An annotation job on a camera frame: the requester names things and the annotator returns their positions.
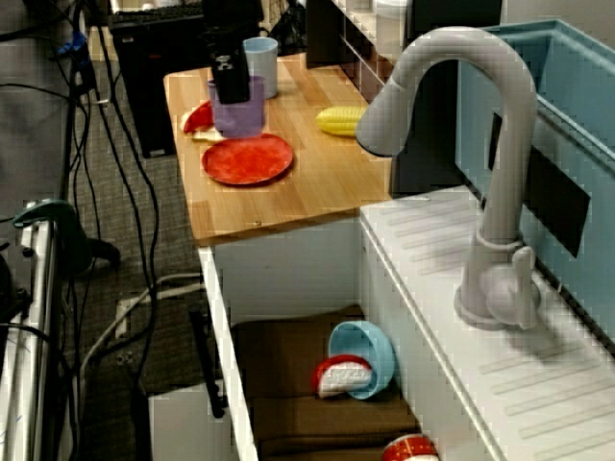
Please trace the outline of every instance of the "red and white object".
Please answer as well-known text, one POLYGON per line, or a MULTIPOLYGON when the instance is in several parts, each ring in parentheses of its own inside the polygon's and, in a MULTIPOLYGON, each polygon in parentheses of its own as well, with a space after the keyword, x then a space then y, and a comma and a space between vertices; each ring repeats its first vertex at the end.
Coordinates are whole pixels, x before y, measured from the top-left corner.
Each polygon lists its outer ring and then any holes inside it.
POLYGON ((372 373, 372 367, 364 358, 351 354, 335 355, 316 367, 311 378, 312 389, 318 397, 325 399, 367 386, 372 373))
POLYGON ((382 461, 438 461, 431 440, 423 434, 409 434, 388 444, 382 461))

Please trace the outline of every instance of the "white faucet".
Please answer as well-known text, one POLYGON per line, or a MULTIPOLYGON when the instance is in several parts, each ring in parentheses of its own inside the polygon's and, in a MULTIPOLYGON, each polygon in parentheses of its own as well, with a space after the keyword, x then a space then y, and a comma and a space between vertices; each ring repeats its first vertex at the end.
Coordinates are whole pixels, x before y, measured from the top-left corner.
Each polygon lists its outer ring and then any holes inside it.
POLYGON ((400 56, 386 85, 359 121, 357 141, 377 156, 401 153, 421 80, 432 66, 448 60, 468 61, 486 74, 500 90, 503 108, 484 218, 472 240, 455 310, 477 328, 531 328, 536 323, 540 292, 531 281, 535 255, 521 242, 519 220, 536 89, 519 55, 503 40, 480 29, 446 27, 420 36, 400 56))

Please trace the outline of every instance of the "red plate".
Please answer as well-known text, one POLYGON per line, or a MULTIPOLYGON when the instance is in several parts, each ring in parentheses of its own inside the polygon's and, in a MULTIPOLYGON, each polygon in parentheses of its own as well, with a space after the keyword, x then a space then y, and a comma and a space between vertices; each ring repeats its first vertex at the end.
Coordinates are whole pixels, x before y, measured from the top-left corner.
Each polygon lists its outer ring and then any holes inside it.
POLYGON ((292 162, 292 148, 279 136, 225 139, 206 150, 205 172, 225 184, 255 184, 275 178, 292 162))

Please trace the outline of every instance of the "white container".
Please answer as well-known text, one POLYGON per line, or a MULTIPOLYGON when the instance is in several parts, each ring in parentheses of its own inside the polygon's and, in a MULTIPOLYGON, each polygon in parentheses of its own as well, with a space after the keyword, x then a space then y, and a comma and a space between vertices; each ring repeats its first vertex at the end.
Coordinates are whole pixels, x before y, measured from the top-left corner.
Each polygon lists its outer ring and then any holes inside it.
POLYGON ((278 42, 268 36, 255 36, 243 41, 243 49, 251 76, 265 79, 265 99, 278 94, 278 42))

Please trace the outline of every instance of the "toy kitchen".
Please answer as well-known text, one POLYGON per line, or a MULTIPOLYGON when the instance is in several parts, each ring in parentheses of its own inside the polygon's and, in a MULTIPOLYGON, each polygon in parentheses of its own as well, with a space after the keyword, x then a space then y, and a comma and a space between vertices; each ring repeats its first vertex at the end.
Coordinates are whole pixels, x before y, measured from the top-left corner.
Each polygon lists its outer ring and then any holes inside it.
MULTIPOLYGON (((460 61, 455 166, 466 185, 200 250, 229 413, 216 420, 215 459, 321 459, 280 440, 322 414, 304 417, 298 403, 258 417, 272 395, 262 385, 256 396, 239 363, 250 347, 234 334, 349 305, 390 341, 391 382, 439 459, 614 459, 615 52, 559 20, 434 30, 399 57, 358 144, 397 155, 421 79, 449 60, 460 61), (285 421, 282 435, 271 421, 285 421)), ((280 366, 300 370, 301 355, 280 366)), ((300 437, 322 459, 380 459, 300 437)))

